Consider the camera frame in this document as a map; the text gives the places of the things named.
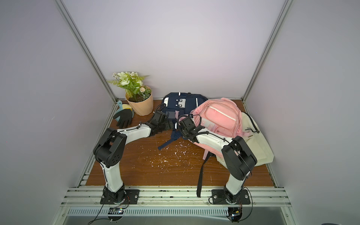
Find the pink backpack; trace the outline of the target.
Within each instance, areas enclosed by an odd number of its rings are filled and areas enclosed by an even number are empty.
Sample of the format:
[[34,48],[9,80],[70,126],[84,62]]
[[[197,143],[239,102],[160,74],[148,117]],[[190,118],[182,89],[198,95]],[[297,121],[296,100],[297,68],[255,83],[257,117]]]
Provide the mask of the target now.
[[233,138],[239,136],[248,139],[253,135],[253,132],[243,129],[241,110],[227,98],[207,100],[190,113],[194,115],[196,125],[201,125],[210,132],[208,135],[199,135],[200,138],[205,138],[205,143],[194,143],[204,149],[202,159],[209,153],[223,158],[221,149]]

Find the navy blue backpack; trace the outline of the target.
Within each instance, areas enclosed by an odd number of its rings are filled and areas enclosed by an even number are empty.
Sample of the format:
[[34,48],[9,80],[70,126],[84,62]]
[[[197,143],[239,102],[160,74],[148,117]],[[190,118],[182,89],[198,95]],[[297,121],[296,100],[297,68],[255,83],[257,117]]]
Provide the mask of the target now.
[[158,150],[162,150],[170,143],[182,137],[181,132],[178,130],[178,117],[184,114],[190,114],[191,111],[195,110],[207,100],[208,98],[201,94],[192,94],[190,92],[172,92],[163,98],[160,111],[165,113],[168,119],[173,123],[173,128],[170,140],[160,145]]

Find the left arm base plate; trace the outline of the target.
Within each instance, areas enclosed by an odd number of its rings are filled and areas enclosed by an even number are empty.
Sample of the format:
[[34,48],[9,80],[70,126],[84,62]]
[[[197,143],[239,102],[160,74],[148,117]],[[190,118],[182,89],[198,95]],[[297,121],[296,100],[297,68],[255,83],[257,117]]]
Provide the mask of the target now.
[[103,190],[100,204],[137,204],[139,194],[139,189],[120,189],[117,192],[111,192],[105,188]]

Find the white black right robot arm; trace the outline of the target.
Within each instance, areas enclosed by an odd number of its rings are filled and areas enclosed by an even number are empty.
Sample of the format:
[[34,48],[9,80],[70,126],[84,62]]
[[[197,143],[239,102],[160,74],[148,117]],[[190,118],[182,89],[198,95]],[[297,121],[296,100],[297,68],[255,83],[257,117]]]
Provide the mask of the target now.
[[231,138],[215,134],[202,125],[197,126],[192,116],[188,115],[182,115],[177,124],[185,139],[211,147],[223,155],[225,167],[230,173],[224,187],[225,201],[237,204],[244,183],[257,164],[257,159],[245,140],[240,136]]

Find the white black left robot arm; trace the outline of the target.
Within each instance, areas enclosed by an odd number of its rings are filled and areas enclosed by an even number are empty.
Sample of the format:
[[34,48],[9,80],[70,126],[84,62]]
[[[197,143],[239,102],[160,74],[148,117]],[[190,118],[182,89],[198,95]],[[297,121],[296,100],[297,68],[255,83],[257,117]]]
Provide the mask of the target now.
[[126,145],[173,128],[174,124],[169,119],[169,114],[157,109],[145,123],[125,129],[108,128],[105,130],[93,150],[95,160],[100,163],[106,181],[101,204],[121,204],[127,200],[120,172],[120,161]]

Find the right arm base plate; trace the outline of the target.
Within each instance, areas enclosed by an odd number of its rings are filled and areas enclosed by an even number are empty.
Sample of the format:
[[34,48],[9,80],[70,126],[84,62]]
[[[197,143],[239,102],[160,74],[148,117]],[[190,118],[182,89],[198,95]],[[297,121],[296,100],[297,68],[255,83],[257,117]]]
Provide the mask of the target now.
[[246,189],[242,189],[238,194],[233,195],[224,189],[213,189],[211,191],[212,204],[229,204],[229,205],[250,205],[250,194]]

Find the cream canvas backpack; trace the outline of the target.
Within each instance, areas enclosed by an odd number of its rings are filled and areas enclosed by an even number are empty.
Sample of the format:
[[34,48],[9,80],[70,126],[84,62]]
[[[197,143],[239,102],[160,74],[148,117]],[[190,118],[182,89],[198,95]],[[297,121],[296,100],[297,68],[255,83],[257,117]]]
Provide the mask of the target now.
[[[245,131],[253,132],[252,136],[244,140],[257,159],[257,164],[255,165],[255,167],[271,163],[274,159],[274,154],[265,137],[259,130],[256,122],[246,112],[242,114],[242,119],[243,124],[245,125]],[[217,160],[225,167],[225,161],[223,157],[217,157]]]

